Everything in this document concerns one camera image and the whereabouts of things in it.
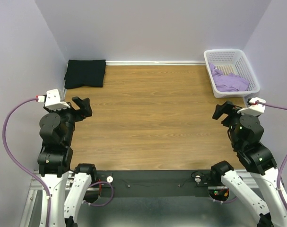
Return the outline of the black t shirt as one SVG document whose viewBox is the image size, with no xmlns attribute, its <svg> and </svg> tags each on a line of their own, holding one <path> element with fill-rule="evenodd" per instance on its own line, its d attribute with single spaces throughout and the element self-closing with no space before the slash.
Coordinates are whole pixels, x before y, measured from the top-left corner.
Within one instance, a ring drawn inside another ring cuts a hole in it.
<svg viewBox="0 0 287 227">
<path fill-rule="evenodd" d="M 103 87 L 105 69 L 106 60 L 69 60 L 64 88 Z"/>
</svg>

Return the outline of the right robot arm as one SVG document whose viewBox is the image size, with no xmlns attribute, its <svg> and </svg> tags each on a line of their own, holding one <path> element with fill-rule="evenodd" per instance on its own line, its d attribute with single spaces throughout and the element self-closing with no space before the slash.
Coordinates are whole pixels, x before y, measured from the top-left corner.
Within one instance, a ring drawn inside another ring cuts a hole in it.
<svg viewBox="0 0 287 227">
<path fill-rule="evenodd" d="M 262 194 L 259 197 L 237 174 L 227 161 L 221 161 L 211 167 L 209 179 L 214 185 L 223 184 L 246 206 L 259 227 L 287 227 L 287 192 L 282 183 L 282 171 L 287 155 L 280 167 L 277 167 L 272 152 L 261 143 L 264 128 L 259 116 L 266 103 L 258 97 L 250 98 L 248 106 L 241 108 L 230 101 L 216 105 L 212 118 L 226 118 L 221 122 L 227 127 L 227 135 L 233 151 L 240 163 L 255 180 Z"/>
</svg>

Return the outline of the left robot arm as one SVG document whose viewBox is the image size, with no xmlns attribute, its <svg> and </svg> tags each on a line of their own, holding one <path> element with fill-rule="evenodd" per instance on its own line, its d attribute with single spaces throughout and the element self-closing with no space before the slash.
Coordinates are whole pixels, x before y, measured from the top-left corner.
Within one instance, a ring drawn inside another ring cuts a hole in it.
<svg viewBox="0 0 287 227">
<path fill-rule="evenodd" d="M 37 162 L 47 196 L 42 202 L 41 217 L 46 218 L 46 225 L 51 227 L 76 227 L 86 191 L 98 181 L 94 164 L 78 164 L 72 174 L 74 181 L 70 192 L 65 192 L 73 156 L 71 142 L 75 123 L 93 115 L 89 98 L 76 96 L 72 101 L 78 109 L 71 103 L 62 102 L 64 108 L 47 108 L 48 113 L 39 122 L 43 142 Z"/>
</svg>

